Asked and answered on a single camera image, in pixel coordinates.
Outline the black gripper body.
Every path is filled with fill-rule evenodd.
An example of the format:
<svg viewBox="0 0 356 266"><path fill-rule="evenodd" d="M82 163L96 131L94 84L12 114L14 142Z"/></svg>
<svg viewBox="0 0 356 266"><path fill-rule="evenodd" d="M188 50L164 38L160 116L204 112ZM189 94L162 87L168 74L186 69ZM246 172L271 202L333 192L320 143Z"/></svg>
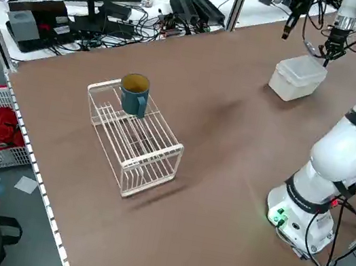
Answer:
<svg viewBox="0 0 356 266"><path fill-rule="evenodd" d="M311 0L291 0L291 3L289 4L291 15L292 16L306 15L309 10L310 2Z"/></svg>
<svg viewBox="0 0 356 266"><path fill-rule="evenodd" d="M333 27L327 39L327 45L337 48L343 48L346 38L349 36L350 31Z"/></svg>

